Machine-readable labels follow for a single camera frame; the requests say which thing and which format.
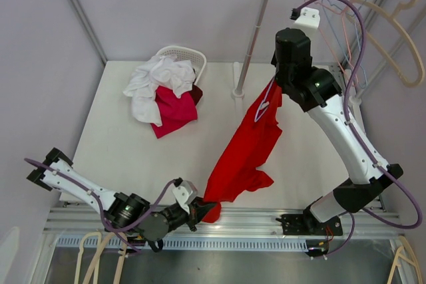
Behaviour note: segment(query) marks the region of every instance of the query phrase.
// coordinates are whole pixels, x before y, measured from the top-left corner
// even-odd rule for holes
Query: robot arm
[[[304,210],[301,219],[305,228],[298,227],[298,232],[306,235],[322,234],[325,225],[339,225],[335,223],[338,215],[358,212],[392,183],[369,159],[349,129],[349,123],[356,127],[380,166],[387,168],[395,178],[403,174],[399,164],[389,164],[377,152],[352,114],[349,123],[346,121],[341,88],[327,70],[312,66],[310,45],[310,38],[300,29],[287,28],[276,34],[276,51],[272,59],[272,64],[276,66],[276,81],[282,87],[283,94],[299,104],[325,132],[343,160],[349,178]],[[292,218],[283,215],[278,219],[283,223],[284,234],[302,234],[286,227],[290,226],[288,221]]]
[[[38,166],[38,162],[27,161]],[[136,194],[127,196],[96,185],[74,171],[72,165],[70,159],[58,149],[53,148],[47,154],[43,167],[38,166],[27,179],[49,191],[54,188],[76,196],[88,203],[97,213],[101,213],[102,210],[105,219],[115,229],[122,229],[134,223],[150,208],[150,203]],[[203,202],[197,196],[198,191],[192,183],[180,178],[174,181],[172,193],[176,199],[175,204],[159,212],[151,212],[140,223],[128,230],[129,233],[141,235],[151,248],[157,251],[162,245],[157,247],[153,244],[162,241],[167,233],[181,225],[187,224],[191,231],[196,231],[196,224],[216,205],[216,203]],[[99,197],[102,208],[93,194]]]

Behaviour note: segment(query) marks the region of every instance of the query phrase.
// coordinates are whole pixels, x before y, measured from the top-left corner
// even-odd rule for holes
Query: white towel
[[[158,86],[173,90],[176,97],[192,90],[195,73],[189,60],[175,61],[176,55],[153,56],[132,73],[123,93],[132,97],[132,115],[141,122],[162,126],[160,111],[155,102]]]

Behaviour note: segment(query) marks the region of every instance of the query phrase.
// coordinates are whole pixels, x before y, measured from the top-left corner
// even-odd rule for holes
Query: white plastic basket
[[[200,80],[201,74],[207,69],[207,59],[200,51],[179,47],[179,46],[167,46],[163,49],[160,49],[157,52],[157,56],[164,55],[176,55],[178,56],[178,61],[181,60],[191,60],[192,68],[195,70],[195,81],[194,84],[197,84]]]

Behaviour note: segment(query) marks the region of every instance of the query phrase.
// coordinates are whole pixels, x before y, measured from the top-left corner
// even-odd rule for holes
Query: white wall
[[[390,0],[385,6],[393,8],[399,0]],[[426,0],[420,0],[418,6],[409,13],[401,16],[401,23],[407,27],[414,19],[416,13],[426,4]],[[396,32],[392,31],[387,23],[377,24],[373,28],[373,34],[387,48],[390,48],[397,39]],[[413,34],[413,40],[423,60],[426,59],[426,21],[422,22]],[[371,72],[380,61],[377,51],[371,45],[364,59],[364,65]],[[396,56],[396,61],[402,67],[406,75],[416,79],[415,65],[407,49]],[[426,84],[409,89],[403,86],[392,69],[383,72],[376,85],[363,97],[361,110],[367,134],[377,149],[387,157],[391,163],[400,163],[404,169],[404,175],[400,178],[414,194],[426,213],[426,178],[425,161],[426,154]],[[385,203],[390,210],[396,210],[401,214],[403,223],[414,223],[415,210],[407,198],[395,186],[390,187],[384,193]],[[419,258],[423,274],[426,274],[426,223],[413,231],[407,231],[407,237],[414,247]]]
[[[270,0],[253,61],[271,60],[276,32],[292,24],[289,19],[292,8],[303,2]],[[243,61],[260,0],[81,0],[81,3],[110,60],[147,59],[166,45],[183,45],[202,51],[208,61]],[[315,61],[332,60],[320,39],[313,48]]]
[[[102,72],[67,0],[0,0],[0,238],[21,230],[6,283],[26,283],[56,192],[25,178],[25,156],[73,156]]]

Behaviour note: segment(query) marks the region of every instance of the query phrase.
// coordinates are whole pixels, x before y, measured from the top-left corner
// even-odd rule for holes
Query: white table
[[[238,127],[232,63],[208,63],[199,86],[198,120],[161,139],[130,114],[122,93],[140,62],[109,61],[74,157],[76,171],[105,188],[136,193],[153,202],[167,181],[181,177],[204,193],[208,177]],[[247,109],[267,85],[274,67],[251,64],[245,83]],[[278,109],[283,133],[263,169],[275,183],[244,192],[235,208],[303,209],[347,178],[339,155],[319,126],[287,96]],[[76,198],[63,194],[61,200]],[[168,192],[162,204],[173,202]]]

